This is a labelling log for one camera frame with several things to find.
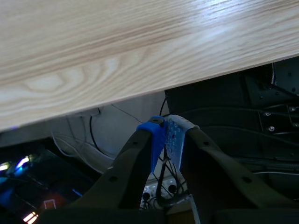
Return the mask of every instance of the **white cable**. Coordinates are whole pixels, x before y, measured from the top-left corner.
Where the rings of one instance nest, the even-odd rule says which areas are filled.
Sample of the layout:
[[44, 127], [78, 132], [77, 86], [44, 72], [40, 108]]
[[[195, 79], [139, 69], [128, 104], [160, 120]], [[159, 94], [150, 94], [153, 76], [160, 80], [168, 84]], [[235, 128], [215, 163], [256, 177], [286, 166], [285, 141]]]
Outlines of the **white cable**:
[[101, 156], [104, 156], [105, 158], [110, 159], [110, 160], [114, 160], [114, 159], [115, 159], [115, 158], [113, 158], [113, 157], [111, 157], [111, 156], [108, 156], [108, 155], [103, 154], [102, 152], [100, 152], [99, 150], [97, 150], [97, 148], [96, 148], [93, 144], [91, 144], [91, 143], [89, 143], [89, 142], [85, 142], [85, 141], [80, 140], [80, 139], [74, 139], [73, 137], [71, 137], [71, 136], [69, 136], [69, 135], [67, 135], [67, 134], [57, 133], [57, 137], [58, 137], [58, 138], [59, 138], [59, 136], [61, 136], [61, 137], [66, 137], [66, 138], [72, 139], [72, 140], [74, 140], [74, 141], [80, 141], [80, 142], [83, 142], [83, 143], [89, 145], [90, 147], [94, 148], [95, 151], [96, 151], [98, 154], [100, 154]]
[[65, 155], [65, 156], [67, 156], [67, 157], [76, 157], [75, 155], [69, 155], [69, 154], [66, 154], [66, 153], [60, 148], [60, 146], [57, 144], [53, 132], [51, 132], [51, 135], [52, 135], [52, 138], [53, 138], [53, 141], [54, 141], [56, 147], [58, 148], [58, 150], [59, 150], [63, 155]]
[[65, 141], [65, 140], [63, 140], [63, 139], [61, 139], [61, 138], [58, 138], [60, 141], [62, 141], [63, 143], [65, 143], [66, 145], [68, 145], [70, 148], [72, 148], [76, 153], [77, 153], [77, 155], [90, 167], [90, 168], [92, 168], [93, 170], [95, 170], [95, 171], [97, 171], [98, 173], [100, 173], [100, 174], [103, 174], [103, 171], [100, 171], [100, 170], [98, 170], [97, 168], [95, 168], [95, 167], [93, 167], [87, 160], [86, 160], [86, 158], [83, 156], [83, 155], [81, 155], [78, 151], [77, 151], [77, 149], [74, 147], [74, 146], [72, 146], [70, 143], [68, 143], [67, 141]]
[[[56, 147], [59, 149], [59, 151], [60, 151], [63, 155], [68, 156], [68, 157], [76, 157], [75, 155], [68, 155], [68, 154], [66, 154], [66, 153], [59, 147], [59, 145], [57, 144], [53, 132], [51, 132], [51, 134], [52, 134], [53, 141], [54, 141]], [[64, 144], [66, 144], [68, 147], [70, 147], [71, 149], [73, 149], [73, 150], [77, 153], [77, 155], [83, 160], [83, 162], [85, 162], [90, 168], [92, 168], [93, 170], [97, 171], [97, 172], [100, 173], [100, 174], [103, 174], [103, 173], [104, 173], [103, 171], [100, 171], [100, 170], [98, 170], [97, 168], [93, 167], [93, 166], [92, 166], [92, 165], [91, 165], [91, 164], [84, 158], [84, 156], [82, 156], [82, 155], [77, 151], [77, 149], [76, 149], [74, 146], [72, 146], [70, 143], [68, 143], [67, 141], [65, 141], [65, 140], [63, 140], [63, 139], [61, 139], [61, 138], [57, 138], [57, 139], [59, 139], [59, 140], [62, 141]]]

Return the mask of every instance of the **wood grain surface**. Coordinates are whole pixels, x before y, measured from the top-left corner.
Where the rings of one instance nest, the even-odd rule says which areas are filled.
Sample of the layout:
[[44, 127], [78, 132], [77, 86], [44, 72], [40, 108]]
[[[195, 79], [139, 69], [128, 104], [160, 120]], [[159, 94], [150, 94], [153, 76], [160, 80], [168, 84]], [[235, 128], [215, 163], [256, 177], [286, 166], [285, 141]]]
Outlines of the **wood grain surface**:
[[298, 0], [0, 0], [0, 130], [299, 54]]

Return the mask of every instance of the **black plastic arm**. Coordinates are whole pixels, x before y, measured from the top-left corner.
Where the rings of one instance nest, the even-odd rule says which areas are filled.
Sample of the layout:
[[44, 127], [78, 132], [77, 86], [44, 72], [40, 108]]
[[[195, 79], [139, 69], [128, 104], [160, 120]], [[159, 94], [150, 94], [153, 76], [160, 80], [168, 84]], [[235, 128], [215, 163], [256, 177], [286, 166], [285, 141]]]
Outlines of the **black plastic arm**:
[[223, 153], [199, 128], [186, 132], [181, 173], [203, 224], [225, 209], [299, 208]]
[[112, 166], [71, 207], [138, 209], [150, 174], [152, 134], [137, 130]]

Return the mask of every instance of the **blue plastic clip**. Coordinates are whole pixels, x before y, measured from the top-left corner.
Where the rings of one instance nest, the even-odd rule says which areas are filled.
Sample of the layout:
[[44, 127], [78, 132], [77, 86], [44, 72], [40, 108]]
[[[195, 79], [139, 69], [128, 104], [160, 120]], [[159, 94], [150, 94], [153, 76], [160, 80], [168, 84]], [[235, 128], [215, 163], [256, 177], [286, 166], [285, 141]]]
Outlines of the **blue plastic clip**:
[[137, 127], [137, 130], [144, 129], [152, 133], [153, 137], [151, 143], [151, 172], [153, 173], [158, 163], [158, 157], [160, 156], [166, 142], [166, 123], [164, 117], [153, 116], [151, 118], [163, 119], [163, 127], [161, 127], [159, 124], [148, 121], [139, 125]]

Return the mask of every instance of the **bolt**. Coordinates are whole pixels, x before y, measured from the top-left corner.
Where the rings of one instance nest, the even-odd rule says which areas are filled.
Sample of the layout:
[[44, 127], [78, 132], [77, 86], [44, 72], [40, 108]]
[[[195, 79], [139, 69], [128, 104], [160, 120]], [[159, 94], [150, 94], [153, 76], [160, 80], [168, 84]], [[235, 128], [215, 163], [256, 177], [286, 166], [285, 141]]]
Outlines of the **bolt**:
[[273, 132], [273, 131], [275, 130], [275, 127], [270, 126], [270, 127], [268, 127], [268, 130], [269, 130], [270, 132]]
[[289, 107], [289, 110], [290, 110], [291, 112], [293, 112], [293, 111], [296, 110], [296, 108], [295, 108], [294, 106], [290, 106], [290, 107]]

